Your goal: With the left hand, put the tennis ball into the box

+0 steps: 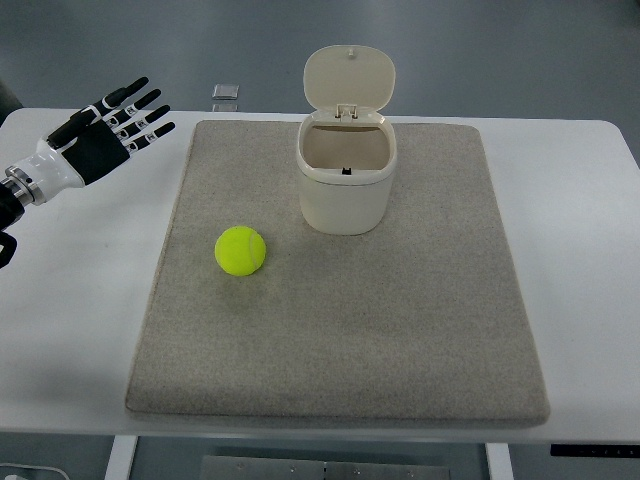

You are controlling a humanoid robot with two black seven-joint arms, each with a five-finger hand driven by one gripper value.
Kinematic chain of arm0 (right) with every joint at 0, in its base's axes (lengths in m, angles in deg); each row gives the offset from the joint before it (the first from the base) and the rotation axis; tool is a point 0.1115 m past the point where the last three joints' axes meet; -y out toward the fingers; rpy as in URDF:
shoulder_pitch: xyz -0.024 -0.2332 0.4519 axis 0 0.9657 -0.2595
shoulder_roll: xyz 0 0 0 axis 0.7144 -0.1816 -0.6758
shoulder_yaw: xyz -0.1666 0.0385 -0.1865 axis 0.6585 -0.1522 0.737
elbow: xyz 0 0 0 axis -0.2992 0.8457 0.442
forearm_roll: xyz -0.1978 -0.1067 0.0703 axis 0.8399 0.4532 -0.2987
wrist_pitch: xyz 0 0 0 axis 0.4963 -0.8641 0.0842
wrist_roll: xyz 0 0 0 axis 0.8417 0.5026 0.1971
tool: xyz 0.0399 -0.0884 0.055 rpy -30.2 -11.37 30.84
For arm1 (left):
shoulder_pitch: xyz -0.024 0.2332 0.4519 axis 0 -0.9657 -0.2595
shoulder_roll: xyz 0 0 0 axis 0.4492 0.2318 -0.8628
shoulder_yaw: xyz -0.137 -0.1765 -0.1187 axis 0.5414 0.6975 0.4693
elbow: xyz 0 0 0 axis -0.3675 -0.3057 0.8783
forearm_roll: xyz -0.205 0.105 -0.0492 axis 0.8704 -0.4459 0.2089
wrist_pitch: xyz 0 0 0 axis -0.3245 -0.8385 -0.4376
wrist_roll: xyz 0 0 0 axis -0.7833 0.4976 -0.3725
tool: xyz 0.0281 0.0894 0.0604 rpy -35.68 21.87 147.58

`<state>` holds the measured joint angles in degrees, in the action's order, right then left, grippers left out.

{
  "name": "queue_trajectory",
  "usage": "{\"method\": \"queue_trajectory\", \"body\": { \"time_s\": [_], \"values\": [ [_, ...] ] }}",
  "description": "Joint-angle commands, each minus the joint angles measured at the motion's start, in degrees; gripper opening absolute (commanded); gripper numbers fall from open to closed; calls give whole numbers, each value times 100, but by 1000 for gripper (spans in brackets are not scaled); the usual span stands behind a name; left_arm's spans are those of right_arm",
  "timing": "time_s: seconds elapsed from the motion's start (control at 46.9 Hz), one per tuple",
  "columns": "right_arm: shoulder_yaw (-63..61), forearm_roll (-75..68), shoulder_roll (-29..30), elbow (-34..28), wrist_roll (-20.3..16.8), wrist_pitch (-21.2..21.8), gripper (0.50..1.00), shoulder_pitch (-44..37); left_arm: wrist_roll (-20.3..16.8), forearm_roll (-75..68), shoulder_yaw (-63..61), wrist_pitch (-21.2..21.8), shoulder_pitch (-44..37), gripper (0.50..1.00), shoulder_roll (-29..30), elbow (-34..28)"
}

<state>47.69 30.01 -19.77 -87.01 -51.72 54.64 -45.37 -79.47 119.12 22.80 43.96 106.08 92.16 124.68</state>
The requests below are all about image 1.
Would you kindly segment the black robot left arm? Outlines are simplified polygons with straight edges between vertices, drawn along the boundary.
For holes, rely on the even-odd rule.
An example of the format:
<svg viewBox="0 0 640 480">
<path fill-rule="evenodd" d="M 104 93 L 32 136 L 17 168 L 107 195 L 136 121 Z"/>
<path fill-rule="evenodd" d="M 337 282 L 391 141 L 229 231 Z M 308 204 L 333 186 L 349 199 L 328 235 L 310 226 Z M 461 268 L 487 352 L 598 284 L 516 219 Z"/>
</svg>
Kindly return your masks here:
<svg viewBox="0 0 640 480">
<path fill-rule="evenodd" d="M 1 185 L 1 267 L 12 260 L 18 246 L 17 240 L 5 230 L 24 214 L 24 207 L 6 184 Z"/>
</svg>

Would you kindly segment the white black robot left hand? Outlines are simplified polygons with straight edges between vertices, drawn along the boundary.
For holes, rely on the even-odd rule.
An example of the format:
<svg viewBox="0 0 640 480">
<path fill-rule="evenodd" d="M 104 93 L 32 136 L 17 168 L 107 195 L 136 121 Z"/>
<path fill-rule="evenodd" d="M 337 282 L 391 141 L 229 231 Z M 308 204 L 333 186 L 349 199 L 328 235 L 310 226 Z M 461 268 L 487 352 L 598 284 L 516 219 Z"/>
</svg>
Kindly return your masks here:
<svg viewBox="0 0 640 480">
<path fill-rule="evenodd" d="M 148 78 L 141 77 L 72 114 L 38 140 L 32 155 L 5 170 L 1 192 L 23 207 L 41 205 L 66 189 L 102 179 L 169 134 L 175 128 L 165 119 L 169 106 L 143 111 L 160 97 L 159 89 L 126 103 L 148 83 Z"/>
</svg>

